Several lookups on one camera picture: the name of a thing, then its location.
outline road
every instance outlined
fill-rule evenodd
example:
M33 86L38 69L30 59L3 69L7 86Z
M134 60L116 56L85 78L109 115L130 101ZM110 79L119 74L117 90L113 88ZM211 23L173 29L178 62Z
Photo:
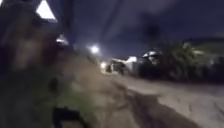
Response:
M166 105L202 128L224 128L224 86L149 82L112 76L113 81L144 95L158 95Z

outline ground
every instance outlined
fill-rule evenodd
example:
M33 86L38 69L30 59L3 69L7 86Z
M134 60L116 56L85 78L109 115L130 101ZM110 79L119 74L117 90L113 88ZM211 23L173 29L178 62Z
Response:
M22 71L1 79L1 128L53 127L53 106L79 111L93 128L223 128L221 86L103 75L79 55L55 67L57 73ZM60 86L53 94L48 83L55 76ZM77 125L63 123L64 128Z
M223 86L149 82L119 76L114 80L140 94L158 95L159 103L203 128L224 127Z

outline dirt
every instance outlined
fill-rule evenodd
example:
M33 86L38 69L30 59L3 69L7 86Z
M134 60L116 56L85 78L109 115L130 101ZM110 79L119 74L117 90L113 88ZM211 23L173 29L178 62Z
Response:
M75 79L96 107L97 128L199 128L175 110L158 102L156 95L140 95L102 75L98 67L72 57L63 69L65 78Z

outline headlight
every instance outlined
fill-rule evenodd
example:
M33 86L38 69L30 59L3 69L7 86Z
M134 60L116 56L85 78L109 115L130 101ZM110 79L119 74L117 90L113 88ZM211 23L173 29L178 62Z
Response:
M107 66L107 63L106 63L106 62L102 62L102 63L100 64L100 68L102 68L102 69L105 69L106 66Z

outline night sky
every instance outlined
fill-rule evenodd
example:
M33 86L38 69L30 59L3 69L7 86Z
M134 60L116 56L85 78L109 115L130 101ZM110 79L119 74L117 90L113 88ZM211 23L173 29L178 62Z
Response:
M99 42L117 0L77 0L74 19L76 44ZM111 55L141 55L140 14L147 12L160 26L161 40L224 36L224 0L124 0L100 45Z

